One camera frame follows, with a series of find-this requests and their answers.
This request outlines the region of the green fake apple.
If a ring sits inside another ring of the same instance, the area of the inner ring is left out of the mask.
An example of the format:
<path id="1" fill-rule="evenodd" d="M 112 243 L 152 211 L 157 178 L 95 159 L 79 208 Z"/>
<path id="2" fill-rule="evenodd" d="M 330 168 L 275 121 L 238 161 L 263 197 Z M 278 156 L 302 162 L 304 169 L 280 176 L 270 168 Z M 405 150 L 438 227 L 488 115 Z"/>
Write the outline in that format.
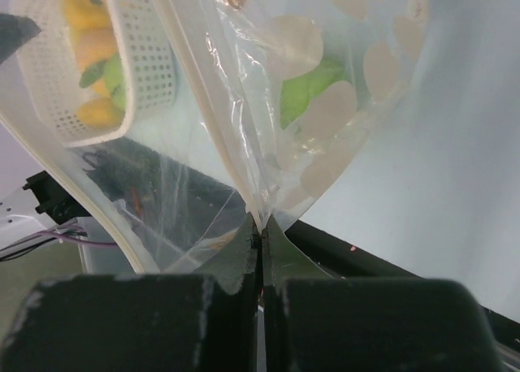
<path id="1" fill-rule="evenodd" d="M 102 82 L 105 91 L 108 93 L 107 97 L 118 108 L 125 110 L 127 87 L 119 53 L 85 68 L 81 74 L 79 86 L 83 89 L 92 88 L 98 82 Z"/>

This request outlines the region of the small yellow fake lemon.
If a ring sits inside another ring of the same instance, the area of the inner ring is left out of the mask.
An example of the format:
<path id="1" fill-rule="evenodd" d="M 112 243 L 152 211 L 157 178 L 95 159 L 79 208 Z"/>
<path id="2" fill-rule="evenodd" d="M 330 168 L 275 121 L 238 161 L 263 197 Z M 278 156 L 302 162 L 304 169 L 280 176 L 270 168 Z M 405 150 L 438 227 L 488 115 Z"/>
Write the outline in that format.
<path id="1" fill-rule="evenodd" d="M 93 128 L 118 127 L 124 118 L 124 111 L 112 103 L 109 98 L 98 98 L 84 103 L 76 117 L 84 125 Z"/>

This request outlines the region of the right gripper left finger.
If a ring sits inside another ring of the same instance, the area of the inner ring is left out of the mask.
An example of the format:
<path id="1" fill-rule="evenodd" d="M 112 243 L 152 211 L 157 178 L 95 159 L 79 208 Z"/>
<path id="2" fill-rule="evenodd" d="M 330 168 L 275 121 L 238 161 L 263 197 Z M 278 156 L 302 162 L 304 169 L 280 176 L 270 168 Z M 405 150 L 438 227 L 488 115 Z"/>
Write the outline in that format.
<path id="1" fill-rule="evenodd" d="M 254 371 L 260 236 L 247 217 L 188 274 L 75 275 L 26 296 L 4 371 Z"/>

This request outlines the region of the yellow fake bell pepper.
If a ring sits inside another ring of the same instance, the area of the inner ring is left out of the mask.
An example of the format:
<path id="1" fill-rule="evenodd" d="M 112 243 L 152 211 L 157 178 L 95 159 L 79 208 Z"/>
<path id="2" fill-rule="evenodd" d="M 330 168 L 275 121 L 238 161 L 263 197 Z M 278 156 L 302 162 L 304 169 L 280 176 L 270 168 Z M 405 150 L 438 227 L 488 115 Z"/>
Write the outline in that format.
<path id="1" fill-rule="evenodd" d="M 77 30 L 112 26 L 106 0 L 62 0 L 62 8 L 68 24 Z"/>

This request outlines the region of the clear zip top bag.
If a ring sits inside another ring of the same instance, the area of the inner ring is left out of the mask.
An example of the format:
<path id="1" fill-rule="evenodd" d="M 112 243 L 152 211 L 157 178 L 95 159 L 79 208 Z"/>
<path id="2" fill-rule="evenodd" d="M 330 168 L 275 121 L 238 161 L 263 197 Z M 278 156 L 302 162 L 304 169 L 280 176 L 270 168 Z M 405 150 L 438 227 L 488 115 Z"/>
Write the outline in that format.
<path id="1" fill-rule="evenodd" d="M 152 0 L 174 56 L 168 110 L 66 147 L 37 117 L 16 57 L 1 121 L 85 210 L 69 241 L 116 247 L 135 272 L 190 272 L 247 217 L 291 227 L 342 175 L 406 91 L 429 0 Z M 341 63 L 351 81 L 280 126 L 282 83 Z"/>

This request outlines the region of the orange fake fruit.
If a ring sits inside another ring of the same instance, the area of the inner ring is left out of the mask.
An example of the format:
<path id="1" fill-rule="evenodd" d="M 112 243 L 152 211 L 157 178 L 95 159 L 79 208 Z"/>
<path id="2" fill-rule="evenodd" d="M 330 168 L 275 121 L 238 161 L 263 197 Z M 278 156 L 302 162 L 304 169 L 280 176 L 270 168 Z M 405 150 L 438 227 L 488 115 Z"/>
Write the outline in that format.
<path id="1" fill-rule="evenodd" d="M 117 41 L 111 28 L 85 31 L 74 45 L 76 63 L 82 71 L 98 61 L 111 58 L 118 52 Z"/>

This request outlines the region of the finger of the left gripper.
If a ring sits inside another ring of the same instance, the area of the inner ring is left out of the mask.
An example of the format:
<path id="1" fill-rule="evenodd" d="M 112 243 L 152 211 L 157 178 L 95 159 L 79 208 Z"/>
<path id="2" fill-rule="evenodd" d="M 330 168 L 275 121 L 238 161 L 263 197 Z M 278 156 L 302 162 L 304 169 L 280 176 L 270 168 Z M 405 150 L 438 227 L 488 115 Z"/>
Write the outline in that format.
<path id="1" fill-rule="evenodd" d="M 40 33 L 41 28 L 33 19 L 2 13 L 0 15 L 0 63 L 6 62 L 18 49 Z"/>

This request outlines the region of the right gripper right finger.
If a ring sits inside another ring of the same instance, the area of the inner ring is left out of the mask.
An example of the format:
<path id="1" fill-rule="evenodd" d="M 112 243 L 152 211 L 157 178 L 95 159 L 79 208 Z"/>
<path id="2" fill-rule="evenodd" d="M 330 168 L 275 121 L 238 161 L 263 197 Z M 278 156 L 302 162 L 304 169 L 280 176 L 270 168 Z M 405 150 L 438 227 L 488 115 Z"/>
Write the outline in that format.
<path id="1" fill-rule="evenodd" d="M 269 371 L 501 371 L 482 308 L 447 279 L 330 276 L 262 230 Z"/>

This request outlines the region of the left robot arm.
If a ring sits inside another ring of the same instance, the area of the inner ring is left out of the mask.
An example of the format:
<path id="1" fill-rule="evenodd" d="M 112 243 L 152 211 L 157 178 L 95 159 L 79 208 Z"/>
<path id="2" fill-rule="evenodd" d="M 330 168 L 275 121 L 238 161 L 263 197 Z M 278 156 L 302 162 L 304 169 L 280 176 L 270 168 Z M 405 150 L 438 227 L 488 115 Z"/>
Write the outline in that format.
<path id="1" fill-rule="evenodd" d="M 1 62 L 41 32 L 27 16 L 1 14 Z M 1 260 L 8 261 L 78 231 L 76 220 L 89 212 L 48 172 L 26 179 L 1 200 Z"/>

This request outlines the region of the green fake lime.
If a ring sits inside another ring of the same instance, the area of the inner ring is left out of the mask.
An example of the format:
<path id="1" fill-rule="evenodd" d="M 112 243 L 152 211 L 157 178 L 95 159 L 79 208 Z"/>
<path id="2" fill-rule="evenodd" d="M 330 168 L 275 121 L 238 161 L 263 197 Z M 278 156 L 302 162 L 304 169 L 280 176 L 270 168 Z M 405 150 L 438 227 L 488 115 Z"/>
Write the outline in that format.
<path id="1" fill-rule="evenodd" d="M 285 80 L 280 93 L 280 126 L 287 128 L 308 108 L 310 102 L 338 81 L 351 81 L 345 67 L 334 59 L 324 58 L 313 70 Z"/>

